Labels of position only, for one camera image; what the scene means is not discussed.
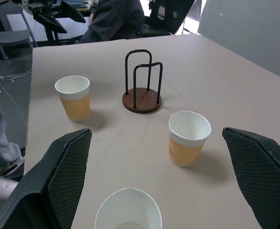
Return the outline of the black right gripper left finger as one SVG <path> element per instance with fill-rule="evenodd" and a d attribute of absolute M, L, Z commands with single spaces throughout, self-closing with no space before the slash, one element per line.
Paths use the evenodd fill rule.
<path fill-rule="evenodd" d="M 53 141 L 0 208 L 0 229 L 69 229 L 82 194 L 92 132 Z"/>

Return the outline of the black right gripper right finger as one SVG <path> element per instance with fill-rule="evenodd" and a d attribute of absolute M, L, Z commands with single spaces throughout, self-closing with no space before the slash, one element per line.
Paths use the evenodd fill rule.
<path fill-rule="evenodd" d="M 268 137 L 225 127 L 241 193 L 263 229 L 280 229 L 280 145 Z"/>

